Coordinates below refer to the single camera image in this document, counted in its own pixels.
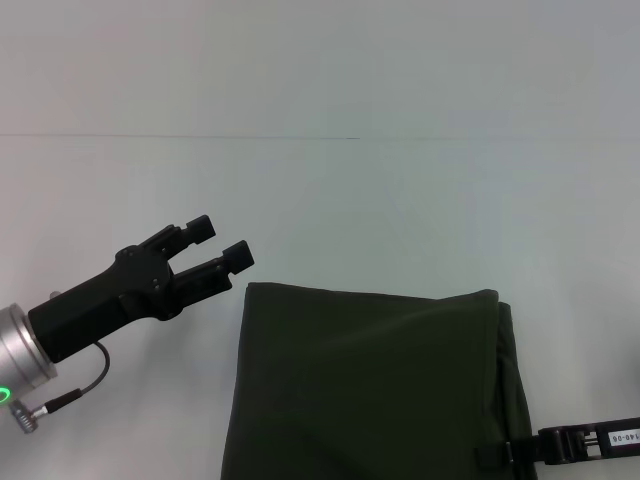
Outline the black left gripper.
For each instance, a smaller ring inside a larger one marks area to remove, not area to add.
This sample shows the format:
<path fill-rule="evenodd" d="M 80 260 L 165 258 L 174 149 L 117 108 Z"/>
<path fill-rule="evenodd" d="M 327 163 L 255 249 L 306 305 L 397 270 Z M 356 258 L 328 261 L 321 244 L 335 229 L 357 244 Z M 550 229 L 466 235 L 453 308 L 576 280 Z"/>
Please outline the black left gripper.
<path fill-rule="evenodd" d="M 168 260 L 215 235 L 208 215 L 185 228 L 169 225 L 141 247 L 118 252 L 103 273 L 30 310 L 28 318 L 46 355 L 59 363 L 135 320 L 170 319 L 176 301 L 169 293 L 173 272 Z M 241 240 L 220 257 L 176 274 L 173 294 L 180 306 L 199 303 L 230 290 L 229 276 L 253 265 L 249 245 Z"/>

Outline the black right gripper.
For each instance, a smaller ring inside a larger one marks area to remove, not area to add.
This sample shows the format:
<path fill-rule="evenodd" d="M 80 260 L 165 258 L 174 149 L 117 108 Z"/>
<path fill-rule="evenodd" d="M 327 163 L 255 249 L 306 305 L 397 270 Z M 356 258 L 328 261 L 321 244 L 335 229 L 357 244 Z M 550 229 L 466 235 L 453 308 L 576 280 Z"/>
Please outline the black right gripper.
<path fill-rule="evenodd" d="M 525 467 L 539 460 L 564 465 L 639 455 L 639 418 L 550 427 L 538 436 L 480 446 L 481 469 Z"/>

